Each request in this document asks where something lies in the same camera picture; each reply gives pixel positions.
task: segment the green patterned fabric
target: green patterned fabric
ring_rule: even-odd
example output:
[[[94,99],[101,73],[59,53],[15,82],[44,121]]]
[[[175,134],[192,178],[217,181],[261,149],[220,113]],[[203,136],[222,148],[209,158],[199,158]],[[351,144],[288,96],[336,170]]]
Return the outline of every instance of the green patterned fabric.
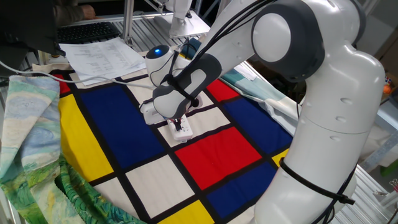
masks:
[[[145,224],[125,211],[109,203],[61,155],[61,174],[55,183],[69,198],[85,223]]]
[[[30,224],[143,224],[107,202],[66,163],[60,147],[59,83],[10,77],[0,187]]]

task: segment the mondrian pattern cloth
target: mondrian pattern cloth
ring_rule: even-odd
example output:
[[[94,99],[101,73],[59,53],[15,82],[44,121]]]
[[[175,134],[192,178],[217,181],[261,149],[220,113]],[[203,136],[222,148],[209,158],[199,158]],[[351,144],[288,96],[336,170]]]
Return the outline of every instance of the mondrian pattern cloth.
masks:
[[[34,70],[77,80],[69,65]],[[145,70],[117,78],[150,85]],[[115,206],[147,223],[247,223],[292,137],[256,102],[216,80],[187,114],[193,138],[167,123],[146,125],[145,88],[109,82],[60,84],[61,145],[67,161]]]

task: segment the robotic arm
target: robotic arm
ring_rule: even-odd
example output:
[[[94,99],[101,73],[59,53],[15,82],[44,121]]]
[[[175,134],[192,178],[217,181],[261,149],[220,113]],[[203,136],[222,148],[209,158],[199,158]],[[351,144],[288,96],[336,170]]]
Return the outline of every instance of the robotic arm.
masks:
[[[199,92],[256,54],[288,81],[307,82],[285,164],[337,192],[358,161],[384,84],[382,65],[352,47],[364,24],[356,0],[234,0],[191,62],[168,46],[148,52],[148,72],[157,86],[150,104],[162,118],[181,118],[197,106]],[[279,169],[251,224],[314,223],[330,202]]]
[[[186,23],[185,17],[190,16],[189,8],[191,7],[192,0],[145,0],[145,2],[160,13],[163,13],[165,8],[174,12],[169,36],[173,38],[181,35]]]

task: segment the colorful fabric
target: colorful fabric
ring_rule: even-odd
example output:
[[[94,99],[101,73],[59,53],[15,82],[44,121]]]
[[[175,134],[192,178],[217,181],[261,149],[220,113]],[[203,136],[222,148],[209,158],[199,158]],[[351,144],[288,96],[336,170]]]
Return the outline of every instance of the colorful fabric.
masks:
[[[51,78],[10,78],[0,156],[7,198],[30,224],[145,224],[113,206],[67,164],[60,150],[59,93]]]
[[[76,80],[64,68],[35,69]],[[117,80],[150,85],[142,72]],[[218,80],[200,93],[203,107],[187,114],[194,136],[185,143],[166,122],[145,124],[139,105],[150,90],[67,87],[59,104],[65,158],[104,198],[147,223],[248,223],[292,140],[256,102]]]
[[[10,77],[0,157],[0,186],[30,224],[83,223],[54,179],[60,173],[59,84]]]
[[[145,224],[112,205],[81,175],[60,157],[61,174],[55,179],[58,188],[68,197],[85,223]]]

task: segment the paper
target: paper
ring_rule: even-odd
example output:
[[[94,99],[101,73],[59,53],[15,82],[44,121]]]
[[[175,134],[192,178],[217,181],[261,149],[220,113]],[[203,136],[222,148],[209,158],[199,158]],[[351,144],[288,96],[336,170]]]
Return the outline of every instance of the paper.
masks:
[[[249,69],[247,69],[244,65],[240,64],[234,69],[239,72],[241,75],[243,75],[245,78],[247,78],[250,81],[253,81],[257,75],[254,72],[251,72]]]
[[[93,76],[116,78],[146,68],[145,60],[119,37],[92,44],[60,44],[80,80]],[[103,82],[96,78],[84,85]]]

